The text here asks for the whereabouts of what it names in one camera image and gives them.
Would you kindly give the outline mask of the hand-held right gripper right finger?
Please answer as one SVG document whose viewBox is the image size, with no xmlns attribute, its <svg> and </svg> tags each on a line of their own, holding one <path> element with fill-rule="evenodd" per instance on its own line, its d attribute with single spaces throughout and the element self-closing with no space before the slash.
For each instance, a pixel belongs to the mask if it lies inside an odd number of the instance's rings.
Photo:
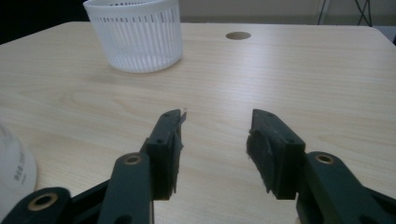
<svg viewBox="0 0 396 224">
<path fill-rule="evenodd" d="M 294 200 L 304 141 L 275 114 L 254 109 L 247 138 L 247 154 L 258 169 L 267 192 L 278 200 Z"/>
</svg>

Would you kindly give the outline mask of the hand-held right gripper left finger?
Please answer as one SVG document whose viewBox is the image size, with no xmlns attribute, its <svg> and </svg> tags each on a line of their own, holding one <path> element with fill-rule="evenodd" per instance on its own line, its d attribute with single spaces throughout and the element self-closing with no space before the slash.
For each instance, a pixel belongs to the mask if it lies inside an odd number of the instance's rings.
<svg viewBox="0 0 396 224">
<path fill-rule="evenodd" d="M 141 152 L 149 156 L 155 201 L 167 201 L 177 192 L 179 160 L 183 148 L 181 126 L 186 117 L 187 114 L 182 114 L 180 109 L 160 115 L 141 148 Z"/>
</svg>

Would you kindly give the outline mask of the white slotted plastic basket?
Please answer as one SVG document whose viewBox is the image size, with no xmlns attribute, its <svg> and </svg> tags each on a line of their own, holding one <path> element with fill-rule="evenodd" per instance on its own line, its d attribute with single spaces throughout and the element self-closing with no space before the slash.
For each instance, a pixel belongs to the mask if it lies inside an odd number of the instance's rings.
<svg viewBox="0 0 396 224">
<path fill-rule="evenodd" d="M 150 73 L 181 59 L 178 0 L 86 0 L 83 6 L 112 67 Z"/>
</svg>

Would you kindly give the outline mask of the white plastic bag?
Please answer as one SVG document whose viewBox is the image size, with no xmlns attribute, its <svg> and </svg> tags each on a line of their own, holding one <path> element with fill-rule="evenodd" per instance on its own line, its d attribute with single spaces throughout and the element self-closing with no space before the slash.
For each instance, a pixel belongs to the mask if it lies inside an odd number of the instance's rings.
<svg viewBox="0 0 396 224">
<path fill-rule="evenodd" d="M 0 222 L 20 200 L 35 191 L 36 176 L 32 153 L 0 124 Z"/>
</svg>

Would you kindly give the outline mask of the black metal stand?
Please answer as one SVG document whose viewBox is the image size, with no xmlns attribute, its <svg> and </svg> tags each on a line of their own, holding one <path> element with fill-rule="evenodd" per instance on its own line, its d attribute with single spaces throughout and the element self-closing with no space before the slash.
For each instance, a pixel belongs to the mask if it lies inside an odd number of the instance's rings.
<svg viewBox="0 0 396 224">
<path fill-rule="evenodd" d="M 371 0 L 318 0 L 314 24 L 372 27 Z"/>
</svg>

